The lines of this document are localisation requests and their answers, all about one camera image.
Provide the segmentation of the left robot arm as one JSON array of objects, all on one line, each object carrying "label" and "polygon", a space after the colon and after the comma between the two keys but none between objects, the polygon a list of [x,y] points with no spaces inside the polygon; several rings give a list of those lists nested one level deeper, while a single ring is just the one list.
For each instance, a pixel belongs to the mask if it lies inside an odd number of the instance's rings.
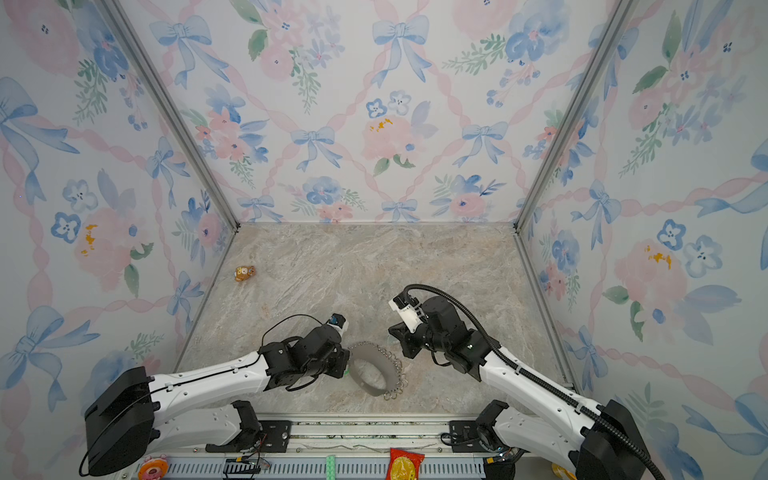
[{"label": "left robot arm", "polygon": [[203,444],[218,453],[247,450],[262,436],[245,396],[303,377],[341,378],[350,357],[345,324],[332,317],[304,337],[271,342],[235,360],[176,374],[124,371],[86,409],[87,452],[81,476],[104,476],[148,454]]}]

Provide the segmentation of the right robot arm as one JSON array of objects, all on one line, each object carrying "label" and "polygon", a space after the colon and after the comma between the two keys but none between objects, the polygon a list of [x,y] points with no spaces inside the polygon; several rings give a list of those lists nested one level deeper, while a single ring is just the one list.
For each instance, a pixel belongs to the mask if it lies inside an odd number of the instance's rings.
[{"label": "right robot arm", "polygon": [[389,302],[400,321],[388,332],[409,359],[441,353],[448,366],[513,398],[525,412],[492,401],[476,418],[492,452],[518,448],[579,479],[641,479],[662,473],[627,407],[601,404],[537,372],[493,338],[452,296],[432,289],[424,302],[403,290]]}]

